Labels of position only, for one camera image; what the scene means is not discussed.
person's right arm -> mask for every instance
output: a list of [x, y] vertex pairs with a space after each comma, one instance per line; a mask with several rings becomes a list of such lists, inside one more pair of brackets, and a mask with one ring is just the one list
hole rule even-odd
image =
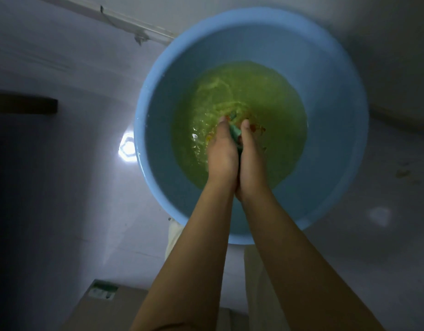
[[241, 129], [243, 151], [237, 196], [290, 328], [383, 330], [276, 201], [247, 120]]

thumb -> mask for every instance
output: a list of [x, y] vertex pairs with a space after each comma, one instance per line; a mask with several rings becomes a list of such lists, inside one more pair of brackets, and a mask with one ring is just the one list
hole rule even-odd
[[241, 123], [241, 138], [243, 150], [256, 148], [255, 138], [253, 137], [252, 130], [250, 129], [249, 120], [244, 120]]
[[216, 137], [220, 138], [230, 138], [231, 132], [229, 130], [229, 123], [226, 120], [226, 117], [222, 116], [218, 120], [218, 125], [216, 126]]

yellowish-green water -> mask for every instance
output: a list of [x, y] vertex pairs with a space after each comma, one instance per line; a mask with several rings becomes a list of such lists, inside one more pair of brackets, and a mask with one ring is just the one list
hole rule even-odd
[[307, 116], [296, 90], [273, 69], [249, 61], [228, 63], [194, 81], [172, 123], [176, 160], [198, 188], [208, 178], [206, 148], [220, 116], [237, 127], [250, 120], [270, 187], [293, 171], [307, 138]]

forearm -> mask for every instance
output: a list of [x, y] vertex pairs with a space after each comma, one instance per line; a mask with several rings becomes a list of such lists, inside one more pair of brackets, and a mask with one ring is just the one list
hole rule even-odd
[[234, 189], [208, 182], [131, 330], [184, 323], [215, 329]]
[[292, 330], [382, 330], [265, 190], [244, 209], [264, 266]]

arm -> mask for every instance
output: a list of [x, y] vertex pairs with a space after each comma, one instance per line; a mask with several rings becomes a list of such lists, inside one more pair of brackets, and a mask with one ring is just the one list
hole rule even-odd
[[208, 182], [131, 331], [215, 330], [238, 173], [226, 121], [217, 127], [208, 159]]
[[237, 195], [289, 326], [292, 330], [383, 330], [276, 201], [248, 124], [242, 124]]

